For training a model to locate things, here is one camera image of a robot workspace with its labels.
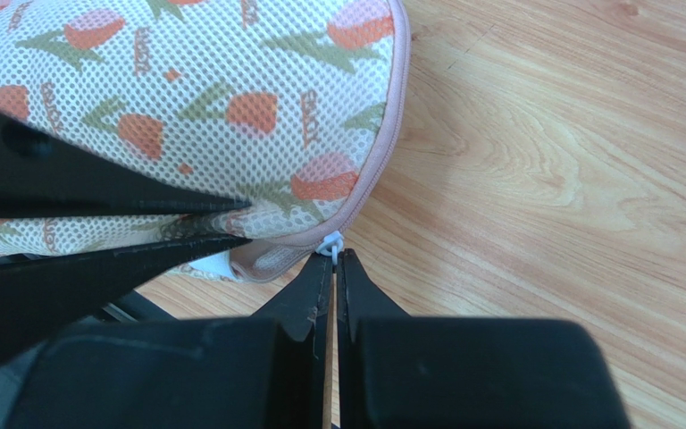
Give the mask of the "floral mesh laundry bag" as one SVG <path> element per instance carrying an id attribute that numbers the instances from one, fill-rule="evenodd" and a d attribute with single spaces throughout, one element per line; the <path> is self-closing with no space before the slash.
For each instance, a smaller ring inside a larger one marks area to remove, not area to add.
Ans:
<path id="1" fill-rule="evenodd" d="M 0 109 L 167 184 L 250 207 L 209 215 L 0 221 L 0 256 L 225 232 L 183 266 L 268 282 L 343 235 L 403 117 L 399 1 L 0 1 Z"/>

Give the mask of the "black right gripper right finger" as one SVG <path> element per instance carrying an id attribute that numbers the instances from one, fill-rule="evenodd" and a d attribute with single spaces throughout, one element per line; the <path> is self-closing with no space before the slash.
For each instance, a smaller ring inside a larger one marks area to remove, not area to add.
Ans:
<path id="1" fill-rule="evenodd" d="M 627 428 L 607 362 L 579 324 L 409 315 L 355 251 L 337 267 L 345 428 Z"/>

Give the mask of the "white zipper pull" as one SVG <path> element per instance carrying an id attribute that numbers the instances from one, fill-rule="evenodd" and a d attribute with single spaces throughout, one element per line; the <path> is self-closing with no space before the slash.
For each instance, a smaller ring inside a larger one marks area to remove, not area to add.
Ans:
<path id="1" fill-rule="evenodd" d="M 339 254 L 345 248 L 344 236 L 340 231 L 333 231 L 326 235 L 320 245 L 315 249 L 315 253 L 323 257 L 328 257 L 333 266 L 339 264 Z"/>

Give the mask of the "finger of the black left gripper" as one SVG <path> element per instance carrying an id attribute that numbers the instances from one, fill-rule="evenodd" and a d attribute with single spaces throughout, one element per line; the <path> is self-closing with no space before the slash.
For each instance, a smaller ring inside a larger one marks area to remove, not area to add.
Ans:
<path id="1" fill-rule="evenodd" d="M 217 234 L 0 264 L 0 365 L 173 267 L 245 244 Z"/>
<path id="2" fill-rule="evenodd" d="M 249 206 L 161 183 L 0 113 L 0 218 L 210 214 Z"/>

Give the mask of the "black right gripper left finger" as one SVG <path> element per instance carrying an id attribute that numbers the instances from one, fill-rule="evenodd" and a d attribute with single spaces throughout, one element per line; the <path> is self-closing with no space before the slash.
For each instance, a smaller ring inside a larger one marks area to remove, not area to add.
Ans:
<path id="1" fill-rule="evenodd" d="M 39 353 L 10 428 L 327 428 L 333 261 L 252 315 L 78 324 Z"/>

